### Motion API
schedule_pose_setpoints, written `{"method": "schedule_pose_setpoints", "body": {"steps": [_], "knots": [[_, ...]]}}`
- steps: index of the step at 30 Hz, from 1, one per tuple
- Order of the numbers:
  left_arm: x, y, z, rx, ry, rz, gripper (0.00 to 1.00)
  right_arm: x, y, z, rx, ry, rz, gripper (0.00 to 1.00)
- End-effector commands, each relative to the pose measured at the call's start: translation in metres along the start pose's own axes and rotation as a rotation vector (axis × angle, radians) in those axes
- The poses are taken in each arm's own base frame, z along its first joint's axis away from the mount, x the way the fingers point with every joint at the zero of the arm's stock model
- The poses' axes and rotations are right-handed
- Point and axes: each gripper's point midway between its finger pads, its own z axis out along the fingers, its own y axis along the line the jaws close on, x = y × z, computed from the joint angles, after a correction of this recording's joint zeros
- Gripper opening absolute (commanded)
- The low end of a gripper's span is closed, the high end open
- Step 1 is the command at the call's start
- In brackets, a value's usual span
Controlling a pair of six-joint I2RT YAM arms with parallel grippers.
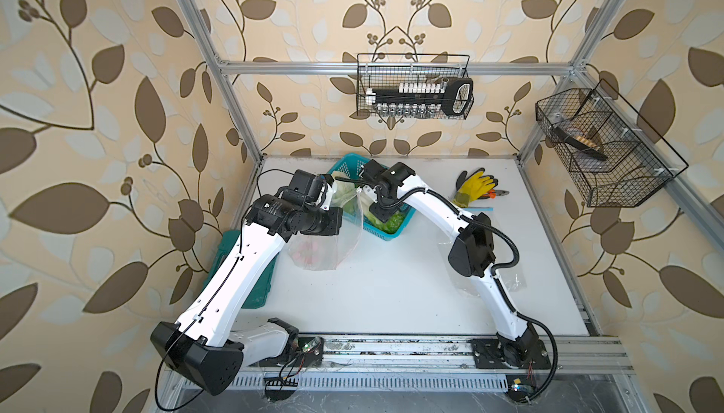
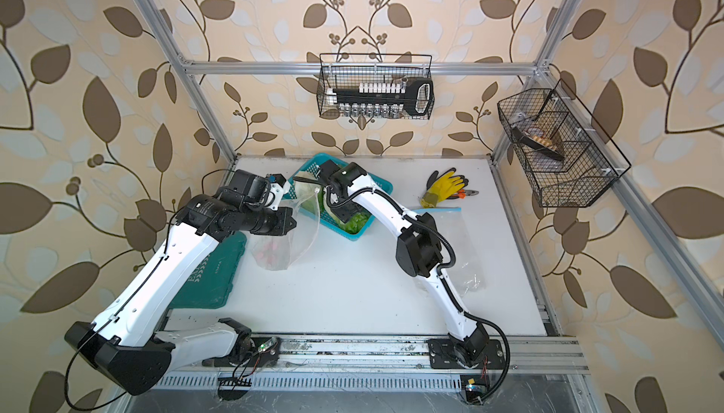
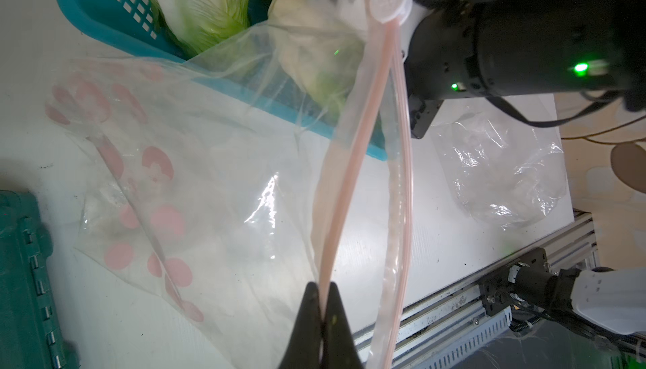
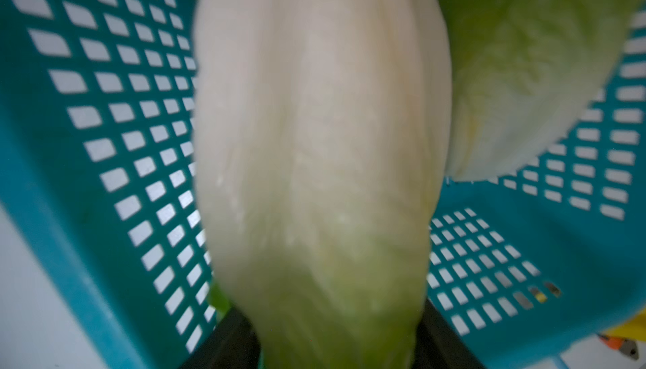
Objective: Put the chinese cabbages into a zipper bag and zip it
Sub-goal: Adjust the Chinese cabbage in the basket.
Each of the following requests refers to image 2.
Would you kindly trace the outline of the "pink dotted zipper bag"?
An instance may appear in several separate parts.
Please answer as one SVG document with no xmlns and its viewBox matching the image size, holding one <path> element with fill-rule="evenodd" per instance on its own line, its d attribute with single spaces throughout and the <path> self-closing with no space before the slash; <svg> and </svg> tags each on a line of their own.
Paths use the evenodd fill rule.
<svg viewBox="0 0 724 413">
<path fill-rule="evenodd" d="M 315 242 L 321 223 L 321 206 L 318 196 L 322 188 L 314 183 L 302 182 L 297 188 L 289 182 L 288 190 L 280 201 L 279 208 L 291 209 L 291 217 L 296 227 L 281 237 L 250 235 L 247 252 L 256 264 L 269 271 L 281 271 L 290 268 Z"/>
</svg>

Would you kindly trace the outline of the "large chinese cabbage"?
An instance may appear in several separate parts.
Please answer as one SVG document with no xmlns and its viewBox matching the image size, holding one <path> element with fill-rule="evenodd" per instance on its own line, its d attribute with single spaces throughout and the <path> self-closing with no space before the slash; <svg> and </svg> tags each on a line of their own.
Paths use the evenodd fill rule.
<svg viewBox="0 0 724 413">
<path fill-rule="evenodd" d="M 339 217 L 337 217 L 337 215 L 334 215 L 332 211 L 329 211 L 325 198 L 325 190 L 322 190 L 322 192 L 318 194 L 318 202 L 320 205 L 322 220 L 324 220 L 324 222 L 326 222 L 326 224 L 330 225 L 332 228 L 336 228 L 341 232 L 350 235 L 356 235 L 362 232 L 364 226 L 366 226 L 367 222 L 369 222 L 369 220 L 371 219 L 371 215 L 369 213 L 366 213 L 365 211 L 358 211 L 349 219 L 348 222 L 344 223 L 341 221 L 341 219 L 339 219 Z"/>
</svg>

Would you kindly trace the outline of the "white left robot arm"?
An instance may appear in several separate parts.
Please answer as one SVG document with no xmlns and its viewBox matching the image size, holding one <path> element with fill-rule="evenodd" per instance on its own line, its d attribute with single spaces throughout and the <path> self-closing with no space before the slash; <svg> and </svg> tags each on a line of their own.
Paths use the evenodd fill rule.
<svg viewBox="0 0 724 413">
<path fill-rule="evenodd" d="M 167 237 L 141 273 L 90 323 L 76 322 L 65 341 L 130 395 L 148 392 L 169 371 L 210 358 L 241 359 L 251 331 L 233 320 L 186 331 L 160 331 L 173 298 L 226 238 L 248 232 L 284 236 L 296 222 L 281 204 L 290 183 L 280 174 L 238 170 L 214 196 L 192 198 L 169 222 Z"/>
</svg>

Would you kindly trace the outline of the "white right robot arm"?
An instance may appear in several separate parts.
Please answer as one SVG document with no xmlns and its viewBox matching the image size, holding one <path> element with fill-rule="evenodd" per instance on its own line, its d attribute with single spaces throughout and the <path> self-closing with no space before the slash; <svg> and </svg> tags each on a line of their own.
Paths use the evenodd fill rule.
<svg viewBox="0 0 724 413">
<path fill-rule="evenodd" d="M 420 279 L 439 307 L 452 341 L 452 355 L 466 368 L 485 363 L 489 347 L 488 328 L 496 330 L 503 342 L 503 371 L 510 368 L 510 345 L 505 332 L 494 322 L 479 318 L 465 308 L 447 273 L 456 264 L 452 245 L 437 230 L 429 213 L 414 213 L 386 193 L 360 165 L 344 167 L 324 162 L 319 181 L 324 187 L 325 205 L 337 218 L 347 222 L 354 211 L 364 209 L 397 239 L 395 258 L 401 269 Z"/>
</svg>

